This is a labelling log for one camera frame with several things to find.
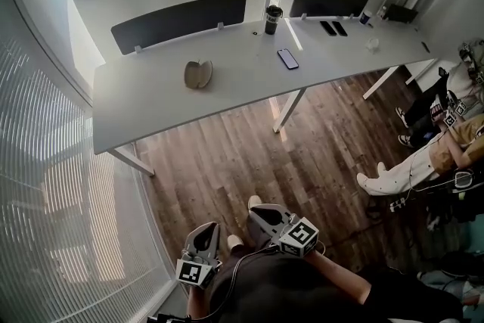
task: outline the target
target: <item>smartphone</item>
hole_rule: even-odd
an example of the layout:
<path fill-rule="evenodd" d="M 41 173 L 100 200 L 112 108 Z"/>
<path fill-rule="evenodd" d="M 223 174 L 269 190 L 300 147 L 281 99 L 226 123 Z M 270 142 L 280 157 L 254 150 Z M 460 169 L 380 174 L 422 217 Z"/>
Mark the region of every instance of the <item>smartphone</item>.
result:
<path fill-rule="evenodd" d="M 286 64 L 287 69 L 292 70 L 299 67 L 299 64 L 294 59 L 293 55 L 286 48 L 278 50 L 278 54 L 279 57 L 281 57 L 281 60 Z"/>
<path fill-rule="evenodd" d="M 336 29 L 336 31 L 338 32 L 338 34 L 340 34 L 341 36 L 348 36 L 348 34 L 346 33 L 343 26 L 341 26 L 340 22 L 333 22 L 333 26 Z"/>
<path fill-rule="evenodd" d="M 429 46 L 427 46 L 424 41 L 422 41 L 422 46 L 427 53 L 430 53 Z"/>
<path fill-rule="evenodd" d="M 443 67 L 439 67 L 439 76 L 445 77 L 447 75 L 448 73 L 445 71 L 445 69 Z"/>
<path fill-rule="evenodd" d="M 319 23 L 323 26 L 329 36 L 336 36 L 336 31 L 333 30 L 333 27 L 331 27 L 331 25 L 326 20 L 323 20 Z"/>

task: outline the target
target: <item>sneaker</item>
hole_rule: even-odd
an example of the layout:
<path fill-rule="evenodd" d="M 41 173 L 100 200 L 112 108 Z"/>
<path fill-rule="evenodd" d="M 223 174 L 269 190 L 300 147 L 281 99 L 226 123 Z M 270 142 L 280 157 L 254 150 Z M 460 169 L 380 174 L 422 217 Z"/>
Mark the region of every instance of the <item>sneaker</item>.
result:
<path fill-rule="evenodd" d="M 244 242 L 239 236 L 235 234 L 231 234 L 227 237 L 227 245 L 228 245 L 228 249 L 232 250 L 238 245 L 244 245 Z"/>
<path fill-rule="evenodd" d="M 249 203 L 247 204 L 247 208 L 250 210 L 251 207 L 256 205 L 262 205 L 262 199 L 260 199 L 259 195 L 253 195 L 249 198 Z"/>
<path fill-rule="evenodd" d="M 356 175 L 356 181 L 358 182 L 360 187 L 363 190 L 365 190 L 369 195 L 374 195 L 375 197 L 380 197 L 382 195 L 388 195 L 388 194 L 385 194 L 385 193 L 382 193 L 382 192 L 379 192 L 379 191 L 372 190 L 371 188 L 368 188 L 366 186 L 367 180 L 368 180 L 368 177 L 365 174 L 362 174 L 361 172 L 359 172 Z"/>
<path fill-rule="evenodd" d="M 408 148 L 415 148 L 413 145 L 410 144 L 410 136 L 399 135 L 399 142 L 401 145 L 404 145 Z"/>
<path fill-rule="evenodd" d="M 385 163 L 384 162 L 379 162 L 378 163 L 377 171 L 378 171 L 378 176 L 381 176 L 381 174 L 386 171 L 386 167 L 385 167 Z"/>
<path fill-rule="evenodd" d="M 402 109 L 402 108 L 400 108 L 400 107 L 396 107 L 396 108 L 395 108 L 395 112 L 396 112 L 396 114 L 398 114 L 398 115 L 399 115 L 400 120 L 402 121 L 402 123 L 403 123 L 403 125 L 405 126 L 405 128 L 408 128 L 408 124 L 407 124 L 407 122 L 405 121 L 405 112 L 403 111 L 403 109 Z"/>

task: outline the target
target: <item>black tumbler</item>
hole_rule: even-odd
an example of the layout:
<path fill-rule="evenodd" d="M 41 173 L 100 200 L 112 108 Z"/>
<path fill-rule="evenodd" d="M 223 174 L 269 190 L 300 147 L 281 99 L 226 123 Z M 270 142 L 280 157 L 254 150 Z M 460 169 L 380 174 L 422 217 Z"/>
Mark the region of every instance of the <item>black tumbler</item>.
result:
<path fill-rule="evenodd" d="M 277 5 L 270 5 L 265 9 L 265 33 L 274 35 L 278 27 L 279 19 L 282 17 L 282 8 Z"/>

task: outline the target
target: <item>desk leg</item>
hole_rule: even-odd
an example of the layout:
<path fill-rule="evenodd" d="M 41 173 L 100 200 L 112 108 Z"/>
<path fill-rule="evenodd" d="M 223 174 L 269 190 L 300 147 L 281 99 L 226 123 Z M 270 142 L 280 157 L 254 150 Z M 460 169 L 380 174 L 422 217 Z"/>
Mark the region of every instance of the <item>desk leg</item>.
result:
<path fill-rule="evenodd" d="M 368 89 L 368 91 L 363 95 L 363 98 L 366 100 L 368 97 L 370 97 L 373 92 L 375 92 L 379 87 L 382 86 L 382 84 L 390 77 L 394 72 L 398 69 L 398 66 L 390 67 L 385 74 L 383 74 L 378 81 L 376 81 L 371 88 Z"/>
<path fill-rule="evenodd" d="M 121 148 L 114 148 L 113 150 L 108 151 L 114 157 L 117 157 L 122 162 L 126 163 L 127 165 L 131 166 L 134 169 L 148 175 L 153 176 L 154 170 L 148 166 L 147 164 L 141 162 L 135 155 L 130 154 L 127 151 L 124 151 Z"/>
<path fill-rule="evenodd" d="M 287 100 L 286 104 L 284 105 L 284 108 L 281 111 L 281 114 L 275 120 L 274 126 L 272 127 L 275 133 L 278 133 L 281 130 L 281 128 L 284 126 L 287 119 L 289 119 L 290 114 L 293 112 L 294 108 L 296 107 L 297 103 L 304 95 L 305 91 L 306 91 L 306 88 L 302 88 L 290 94 L 289 99 Z"/>
<path fill-rule="evenodd" d="M 435 65 L 437 62 L 439 62 L 439 59 L 436 58 L 435 60 L 432 60 L 428 65 L 426 65 L 422 71 L 420 71 L 418 74 L 415 74 L 415 76 L 412 76 L 410 77 L 409 79 L 407 79 L 405 81 L 405 84 L 409 84 L 410 82 L 412 82 L 414 79 L 419 79 L 425 72 L 428 71 L 428 69 L 430 69 L 433 65 Z"/>

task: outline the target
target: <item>small cup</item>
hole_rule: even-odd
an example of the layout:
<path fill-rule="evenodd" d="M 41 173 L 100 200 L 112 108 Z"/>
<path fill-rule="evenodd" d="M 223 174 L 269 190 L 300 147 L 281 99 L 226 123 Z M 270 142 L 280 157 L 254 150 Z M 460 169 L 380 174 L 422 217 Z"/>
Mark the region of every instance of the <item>small cup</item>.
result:
<path fill-rule="evenodd" d="M 378 51 L 379 46 L 380 40 L 378 38 L 370 38 L 365 45 L 366 49 L 372 54 L 375 54 Z"/>
<path fill-rule="evenodd" d="M 364 10 L 362 13 L 361 13 L 361 16 L 360 16 L 360 23 L 361 24 L 366 24 L 368 23 L 368 21 L 370 20 L 370 18 L 373 16 L 372 12 L 371 11 L 368 11 L 368 10 Z"/>

